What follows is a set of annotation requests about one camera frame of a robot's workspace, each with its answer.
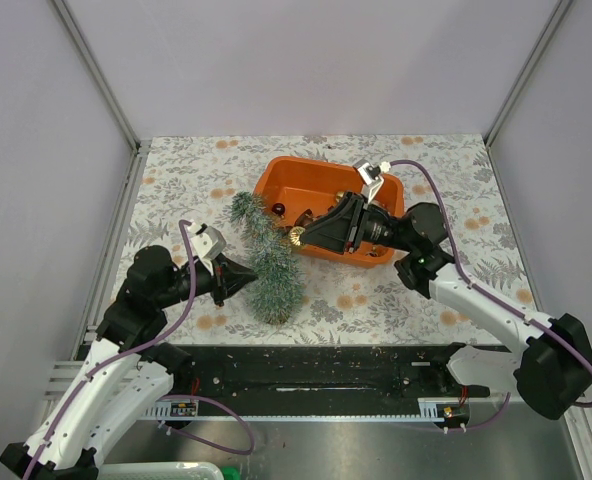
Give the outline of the gold flower ornament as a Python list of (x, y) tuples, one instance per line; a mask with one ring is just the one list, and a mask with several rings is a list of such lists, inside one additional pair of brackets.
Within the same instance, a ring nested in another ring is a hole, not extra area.
[(301, 236), (305, 232), (305, 228), (302, 226), (294, 226), (288, 232), (288, 240), (294, 247), (302, 247)]

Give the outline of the small frosted christmas tree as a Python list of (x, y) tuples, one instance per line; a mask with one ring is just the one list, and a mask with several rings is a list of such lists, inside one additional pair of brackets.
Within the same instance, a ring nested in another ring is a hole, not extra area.
[(303, 305), (305, 285), (279, 218), (266, 210), (261, 196), (242, 191), (233, 197), (230, 221), (240, 229), (249, 266), (257, 275), (246, 294), (253, 316), (270, 325), (288, 322)]

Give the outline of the orange plastic tray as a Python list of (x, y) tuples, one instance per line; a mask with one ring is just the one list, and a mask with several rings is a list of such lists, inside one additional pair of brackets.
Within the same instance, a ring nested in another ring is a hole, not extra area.
[[(306, 210), (311, 210), (315, 217), (321, 216), (336, 205), (338, 193), (358, 193), (362, 185), (359, 174), (348, 165), (281, 156), (268, 164), (254, 193), (263, 198), (268, 210), (277, 203), (282, 204), (285, 212), (280, 224), (293, 226)], [(393, 249), (370, 243), (363, 243), (356, 252), (343, 255), (312, 246), (305, 246), (297, 252), (362, 268), (384, 265), (394, 257)]]

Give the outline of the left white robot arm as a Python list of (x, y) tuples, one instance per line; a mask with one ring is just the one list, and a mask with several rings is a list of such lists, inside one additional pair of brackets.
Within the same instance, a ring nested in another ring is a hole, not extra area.
[(58, 406), (26, 441), (8, 444), (1, 463), (20, 479), (97, 478), (111, 441), (159, 398), (196, 384), (192, 356), (158, 338), (166, 308), (205, 294), (222, 305), (256, 278), (222, 253), (178, 266), (160, 245), (139, 250)]

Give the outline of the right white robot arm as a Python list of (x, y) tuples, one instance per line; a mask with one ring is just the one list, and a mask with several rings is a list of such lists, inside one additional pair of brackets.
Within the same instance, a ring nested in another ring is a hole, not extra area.
[(541, 416), (559, 419), (592, 386), (592, 347), (584, 325), (520, 306), (469, 274), (441, 244), (449, 232), (439, 205), (418, 203), (401, 217), (348, 192), (306, 225), (300, 244), (337, 254), (368, 242), (405, 252), (395, 262), (403, 285), (464, 314), (505, 347), (504, 352), (452, 345), (446, 366), (463, 386), (519, 396)]

